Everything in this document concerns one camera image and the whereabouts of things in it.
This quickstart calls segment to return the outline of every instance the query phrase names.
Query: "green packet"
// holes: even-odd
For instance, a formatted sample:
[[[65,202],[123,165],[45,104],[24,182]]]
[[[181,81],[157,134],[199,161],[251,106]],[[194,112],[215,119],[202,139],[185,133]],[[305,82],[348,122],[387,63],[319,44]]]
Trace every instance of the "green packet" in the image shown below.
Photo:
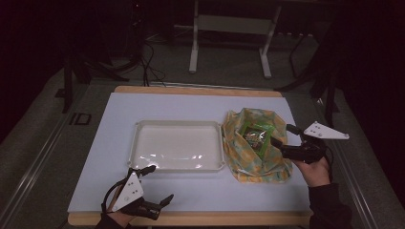
[[[256,155],[263,160],[274,129],[275,127],[271,124],[247,121],[242,126],[240,135],[247,141]]]

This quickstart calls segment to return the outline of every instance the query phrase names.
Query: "dark sleeve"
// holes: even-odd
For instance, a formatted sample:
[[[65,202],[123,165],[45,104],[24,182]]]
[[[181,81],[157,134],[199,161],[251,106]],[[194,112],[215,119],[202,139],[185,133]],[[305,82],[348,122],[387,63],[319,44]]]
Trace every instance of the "dark sleeve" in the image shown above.
[[[131,228],[130,224],[128,224],[125,227],[125,229],[130,228]],[[101,221],[96,225],[95,229],[123,229],[123,228],[106,214],[101,214]]]
[[[338,184],[309,187],[309,203],[313,211],[309,221],[310,229],[352,228],[352,210],[340,201]]]

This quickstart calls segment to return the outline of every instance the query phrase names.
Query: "patterned bag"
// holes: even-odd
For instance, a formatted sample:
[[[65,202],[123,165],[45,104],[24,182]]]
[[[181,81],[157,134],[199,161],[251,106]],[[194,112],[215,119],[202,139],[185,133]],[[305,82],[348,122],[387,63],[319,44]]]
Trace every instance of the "patterned bag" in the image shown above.
[[[240,182],[283,183],[291,177],[291,161],[270,144],[270,136],[287,144],[286,122],[276,113],[248,108],[230,111],[223,130],[228,165]]]

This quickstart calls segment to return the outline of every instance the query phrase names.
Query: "clear plastic tray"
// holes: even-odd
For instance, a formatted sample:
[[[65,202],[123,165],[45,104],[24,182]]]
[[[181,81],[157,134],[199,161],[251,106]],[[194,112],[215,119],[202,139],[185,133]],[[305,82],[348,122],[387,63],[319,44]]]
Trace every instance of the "clear plastic tray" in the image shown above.
[[[128,165],[166,171],[224,167],[221,124],[215,121],[143,120],[137,123]]]

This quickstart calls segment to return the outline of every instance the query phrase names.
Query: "white table leg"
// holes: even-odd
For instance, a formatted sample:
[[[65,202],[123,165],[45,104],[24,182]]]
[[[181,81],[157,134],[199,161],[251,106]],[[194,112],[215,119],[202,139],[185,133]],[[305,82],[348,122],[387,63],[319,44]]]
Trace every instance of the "white table leg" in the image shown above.
[[[270,25],[268,27],[266,43],[262,48],[259,49],[259,55],[260,55],[260,59],[262,62],[263,74],[264,74],[265,78],[271,78],[270,67],[268,65],[268,59],[267,59],[267,51],[268,51],[268,47],[270,46],[270,43],[271,43],[271,38],[273,37],[273,34],[274,34],[274,29],[276,28],[276,25],[277,25],[277,20],[280,15],[280,11],[281,11],[281,6],[278,6],[276,9],[276,12],[274,13],[272,23],[270,23]]]
[[[193,47],[191,48],[190,67],[188,71],[195,73],[197,71],[197,61],[199,57],[199,1],[194,1],[194,26],[193,26]]]

